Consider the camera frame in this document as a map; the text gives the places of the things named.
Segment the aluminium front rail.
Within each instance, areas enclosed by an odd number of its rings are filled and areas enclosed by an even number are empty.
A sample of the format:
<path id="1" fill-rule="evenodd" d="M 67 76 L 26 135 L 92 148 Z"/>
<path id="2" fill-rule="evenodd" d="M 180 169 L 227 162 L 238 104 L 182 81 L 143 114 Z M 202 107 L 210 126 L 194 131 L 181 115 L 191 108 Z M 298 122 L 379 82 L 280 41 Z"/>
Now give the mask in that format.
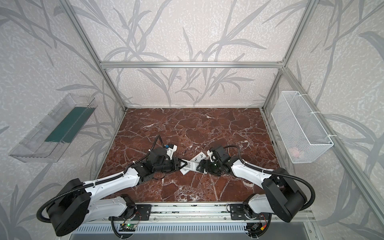
<path id="1" fill-rule="evenodd" d="M 268 220 L 268 214 L 255 214 L 255 220 L 231 220 L 231 215 L 226 209 L 228 204 L 242 204 L 240 202 L 162 202 L 162 203 L 137 203 L 152 205 L 148 221 L 127 221 L 145 223 L 227 223 L 227 222 L 261 222 Z"/>

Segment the aluminium cage frame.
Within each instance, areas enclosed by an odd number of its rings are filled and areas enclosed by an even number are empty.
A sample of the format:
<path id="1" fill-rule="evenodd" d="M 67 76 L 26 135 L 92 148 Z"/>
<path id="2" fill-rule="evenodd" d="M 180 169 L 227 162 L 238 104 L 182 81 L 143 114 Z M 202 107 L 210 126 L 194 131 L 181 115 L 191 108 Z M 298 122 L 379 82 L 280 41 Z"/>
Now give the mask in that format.
<path id="1" fill-rule="evenodd" d="M 288 67 L 289 60 L 291 59 L 299 39 L 304 34 L 305 28 L 309 25 L 310 19 L 312 18 L 318 1 L 308 1 L 304 15 L 299 22 L 299 26 L 294 34 L 293 40 L 290 43 L 288 52 L 286 56 L 280 62 L 172 62 L 172 61 L 162 61 L 162 62 L 102 62 L 97 56 L 95 48 L 92 46 L 89 37 L 87 36 L 82 24 L 80 23 L 79 18 L 75 12 L 74 7 L 71 5 L 70 1 L 60 1 L 60 8 L 63 14 L 69 19 L 71 25 L 75 29 L 76 33 L 80 37 L 80 40 L 84 44 L 87 52 L 90 54 L 91 59 L 93 60 L 97 72 L 101 74 L 104 82 L 107 84 L 109 89 L 113 92 L 114 96 L 117 98 L 118 103 L 123 109 L 127 109 L 127 106 L 123 102 L 121 95 L 117 92 L 117 88 L 109 78 L 106 73 L 106 68 L 221 68 L 221 69 L 230 69 L 230 68 L 240 68 L 240 69 L 257 69 L 257 68 L 273 68 L 278 69 L 278 75 L 274 80 L 270 93 L 268 94 L 266 102 L 269 103 L 272 97 L 273 92 L 275 91 L 277 85 L 280 82 L 281 77 L 287 78 L 287 81 L 290 83 L 290 86 L 303 96 L 304 101 L 311 110 L 315 111 L 317 118 L 325 128 L 325 131 L 331 135 L 331 139 L 334 141 L 333 151 L 337 156 L 339 162 L 345 169 L 345 172 L 349 175 L 351 180 L 354 182 L 357 189 L 360 191 L 361 196 L 365 199 L 367 205 L 375 214 L 376 218 L 380 224 L 384 223 L 384 199 L 373 186 L 369 178 L 364 174 L 363 170 L 358 166 L 357 162 L 353 159 L 352 155 L 348 152 L 348 149 L 343 144 L 342 140 L 336 136 L 335 130 L 329 125 L 326 118 L 321 114 L 318 107 L 312 101 L 311 97 L 307 94 L 307 91 L 302 87 L 298 82 L 298 79 L 294 76 L 292 71 Z"/>

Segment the green circuit board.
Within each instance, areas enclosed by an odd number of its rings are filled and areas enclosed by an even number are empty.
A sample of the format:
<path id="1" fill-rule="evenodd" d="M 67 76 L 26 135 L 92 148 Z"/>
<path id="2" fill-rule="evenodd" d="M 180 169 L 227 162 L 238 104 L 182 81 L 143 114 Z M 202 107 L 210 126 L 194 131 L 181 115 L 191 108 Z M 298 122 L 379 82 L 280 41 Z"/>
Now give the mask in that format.
<path id="1" fill-rule="evenodd" d="M 137 224 L 120 224 L 119 232 L 135 232 L 137 226 Z"/>

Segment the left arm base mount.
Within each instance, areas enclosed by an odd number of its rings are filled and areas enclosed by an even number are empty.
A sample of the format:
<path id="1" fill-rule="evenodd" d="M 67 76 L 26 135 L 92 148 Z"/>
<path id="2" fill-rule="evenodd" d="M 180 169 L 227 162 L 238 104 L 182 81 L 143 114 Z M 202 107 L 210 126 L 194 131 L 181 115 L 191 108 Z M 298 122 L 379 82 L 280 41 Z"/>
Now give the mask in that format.
<path id="1" fill-rule="evenodd" d="M 130 205 L 127 209 L 118 217 L 109 217 L 109 220 L 114 221 L 148 221 L 151 214 L 152 205 L 150 204 L 139 204 Z"/>

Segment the pink item in basket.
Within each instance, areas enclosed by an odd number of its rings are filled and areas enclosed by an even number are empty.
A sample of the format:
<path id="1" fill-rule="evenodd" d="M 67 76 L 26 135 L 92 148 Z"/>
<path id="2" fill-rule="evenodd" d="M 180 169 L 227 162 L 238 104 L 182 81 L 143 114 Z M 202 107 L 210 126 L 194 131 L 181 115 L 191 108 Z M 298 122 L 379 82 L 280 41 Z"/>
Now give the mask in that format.
<path id="1" fill-rule="evenodd" d="M 297 147 L 289 148 L 288 152 L 290 153 L 291 158 L 300 159 L 302 151 Z"/>

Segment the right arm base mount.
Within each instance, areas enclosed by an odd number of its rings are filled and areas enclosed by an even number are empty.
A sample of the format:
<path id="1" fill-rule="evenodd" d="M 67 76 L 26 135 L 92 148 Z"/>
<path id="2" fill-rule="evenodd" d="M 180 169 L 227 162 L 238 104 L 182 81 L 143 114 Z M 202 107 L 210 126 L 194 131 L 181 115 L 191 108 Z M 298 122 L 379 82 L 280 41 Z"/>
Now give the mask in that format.
<path id="1" fill-rule="evenodd" d="M 240 220 L 255 220 L 256 218 L 249 218 L 246 215 L 243 204 L 228 204 L 226 205 L 227 211 L 231 215 L 231 220 L 240 221 Z"/>

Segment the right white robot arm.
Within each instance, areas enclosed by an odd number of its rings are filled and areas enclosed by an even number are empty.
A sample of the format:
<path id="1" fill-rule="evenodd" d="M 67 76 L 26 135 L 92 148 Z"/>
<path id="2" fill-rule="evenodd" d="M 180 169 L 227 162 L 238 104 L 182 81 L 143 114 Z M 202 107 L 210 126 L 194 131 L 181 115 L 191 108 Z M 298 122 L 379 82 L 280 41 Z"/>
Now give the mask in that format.
<path id="1" fill-rule="evenodd" d="M 260 214 L 274 214 L 289 223 L 299 211 L 305 210 L 313 203 L 315 196 L 313 189 L 310 189 L 311 198 L 308 199 L 297 184 L 301 182 L 306 185 L 307 182 L 289 175 L 285 169 L 263 169 L 238 157 L 215 162 L 201 160 L 191 163 L 191 169 L 202 174 L 229 174 L 262 188 L 263 194 L 253 194 L 243 201 L 244 214 L 248 219 L 255 219 Z"/>

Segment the plain white remote control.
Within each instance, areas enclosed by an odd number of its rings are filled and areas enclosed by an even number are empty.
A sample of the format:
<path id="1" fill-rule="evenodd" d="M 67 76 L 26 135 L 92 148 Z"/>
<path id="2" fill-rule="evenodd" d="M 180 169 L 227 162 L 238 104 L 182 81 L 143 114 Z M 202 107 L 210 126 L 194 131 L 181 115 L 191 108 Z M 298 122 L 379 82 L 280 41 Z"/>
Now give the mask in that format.
<path id="1" fill-rule="evenodd" d="M 204 152 L 198 153 L 195 157 L 190 159 L 190 162 L 199 164 L 202 160 L 206 160 L 207 155 Z"/>

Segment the clear plastic wall tray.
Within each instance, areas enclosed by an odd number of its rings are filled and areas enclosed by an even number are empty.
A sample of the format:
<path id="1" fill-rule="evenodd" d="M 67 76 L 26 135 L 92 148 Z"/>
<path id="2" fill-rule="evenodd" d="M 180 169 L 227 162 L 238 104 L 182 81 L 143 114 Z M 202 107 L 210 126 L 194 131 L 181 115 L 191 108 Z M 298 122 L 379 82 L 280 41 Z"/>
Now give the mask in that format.
<path id="1" fill-rule="evenodd" d="M 98 107 L 96 98 L 67 94 L 9 155 L 23 163 L 56 163 Z"/>

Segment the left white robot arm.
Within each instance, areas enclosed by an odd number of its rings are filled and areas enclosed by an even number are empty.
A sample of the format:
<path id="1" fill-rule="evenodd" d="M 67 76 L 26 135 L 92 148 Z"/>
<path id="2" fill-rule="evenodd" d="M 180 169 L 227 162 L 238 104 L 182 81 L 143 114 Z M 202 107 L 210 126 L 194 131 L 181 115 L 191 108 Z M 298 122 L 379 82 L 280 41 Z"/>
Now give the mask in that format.
<path id="1" fill-rule="evenodd" d="M 134 201 L 128 195 L 113 199 L 109 195 L 152 180 L 156 172 L 172 173 L 186 166 L 186 160 L 166 158 L 165 163 L 157 166 L 140 162 L 125 171 L 95 181 L 82 183 L 74 179 L 42 209 L 47 211 L 47 221 L 58 237 L 73 232 L 83 223 L 102 218 L 128 220 L 137 212 Z"/>

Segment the white remote with coloured buttons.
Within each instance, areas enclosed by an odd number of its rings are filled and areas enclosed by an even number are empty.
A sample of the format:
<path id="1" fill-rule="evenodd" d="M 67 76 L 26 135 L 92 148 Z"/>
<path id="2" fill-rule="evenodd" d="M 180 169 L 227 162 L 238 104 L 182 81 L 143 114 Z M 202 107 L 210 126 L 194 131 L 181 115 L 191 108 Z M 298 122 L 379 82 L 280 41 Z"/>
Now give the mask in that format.
<path id="1" fill-rule="evenodd" d="M 196 168 L 198 167 L 198 164 L 197 163 L 193 163 L 193 162 L 190 162 L 188 161 L 188 165 L 185 166 L 185 167 L 188 167 L 189 168 L 189 172 L 197 172 L 196 171 Z"/>

